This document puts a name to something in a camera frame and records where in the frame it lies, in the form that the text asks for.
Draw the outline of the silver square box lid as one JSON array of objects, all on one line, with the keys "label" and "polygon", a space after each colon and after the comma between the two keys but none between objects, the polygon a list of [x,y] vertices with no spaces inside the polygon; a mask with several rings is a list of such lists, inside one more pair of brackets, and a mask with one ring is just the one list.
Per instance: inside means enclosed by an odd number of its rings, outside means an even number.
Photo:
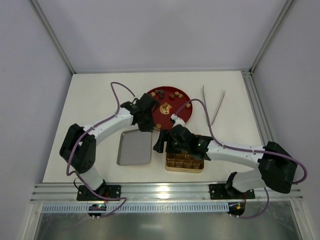
[{"label": "silver square box lid", "polygon": [[119,166],[144,165],[151,161],[152,133],[138,129],[121,133],[117,164]]}]

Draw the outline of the metal tongs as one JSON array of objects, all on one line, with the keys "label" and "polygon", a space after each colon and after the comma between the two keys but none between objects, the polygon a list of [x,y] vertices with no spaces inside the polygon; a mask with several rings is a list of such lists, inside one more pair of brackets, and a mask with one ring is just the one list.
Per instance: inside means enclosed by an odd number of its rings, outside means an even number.
[{"label": "metal tongs", "polygon": [[218,97],[216,97],[213,101],[210,101],[209,104],[207,103],[207,93],[206,93],[206,87],[203,84],[201,86],[201,98],[203,100],[203,103],[205,107],[207,108],[207,111],[212,110],[211,113],[211,119],[210,119],[210,126],[212,127],[217,119],[217,116],[220,112],[220,109],[222,107],[222,104],[224,102],[226,96],[226,89],[223,89],[220,91],[220,94]]}]

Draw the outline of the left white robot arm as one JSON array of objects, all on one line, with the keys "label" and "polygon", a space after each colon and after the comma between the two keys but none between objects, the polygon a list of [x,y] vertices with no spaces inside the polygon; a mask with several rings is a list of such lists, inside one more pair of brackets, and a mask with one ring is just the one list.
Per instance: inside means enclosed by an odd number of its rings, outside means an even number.
[{"label": "left white robot arm", "polygon": [[107,197],[106,181],[95,167],[97,146],[129,126],[137,125],[140,132],[152,132],[156,126],[153,112],[159,107],[159,101],[148,93],[122,104],[116,99],[116,103],[115,113],[106,119],[87,126],[71,125],[59,150],[59,155],[67,163],[66,175],[75,174],[93,196],[107,201],[121,198]]}]

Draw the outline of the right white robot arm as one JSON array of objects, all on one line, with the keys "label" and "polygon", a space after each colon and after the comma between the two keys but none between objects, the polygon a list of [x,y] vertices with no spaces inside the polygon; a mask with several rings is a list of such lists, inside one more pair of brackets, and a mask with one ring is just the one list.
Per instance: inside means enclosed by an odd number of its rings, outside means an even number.
[{"label": "right white robot arm", "polygon": [[157,153],[187,154],[200,161],[226,161],[250,168],[246,172],[232,172],[224,189],[232,199],[239,199],[244,193],[268,187],[275,192],[288,194],[291,191],[297,164],[277,143],[249,147],[218,144],[213,137],[196,135],[186,127],[176,125],[171,130],[161,130],[153,146]]}]

